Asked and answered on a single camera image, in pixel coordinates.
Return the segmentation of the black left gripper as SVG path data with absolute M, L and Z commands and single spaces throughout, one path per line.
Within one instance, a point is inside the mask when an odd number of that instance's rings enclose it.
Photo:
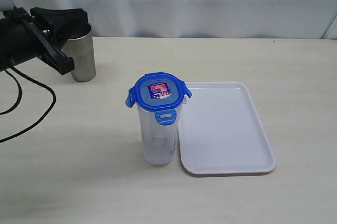
M 4 57 L 37 57 L 65 75 L 74 69 L 74 61 L 61 49 L 87 29 L 88 15 L 82 8 L 4 11 Z

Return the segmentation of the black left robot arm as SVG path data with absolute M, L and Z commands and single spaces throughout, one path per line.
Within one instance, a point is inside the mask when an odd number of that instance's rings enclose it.
M 89 28 L 82 8 L 45 9 L 27 12 L 15 8 L 1 19 L 1 70 L 38 58 L 61 75 L 74 70 L 74 60 L 62 52 L 68 40 Z

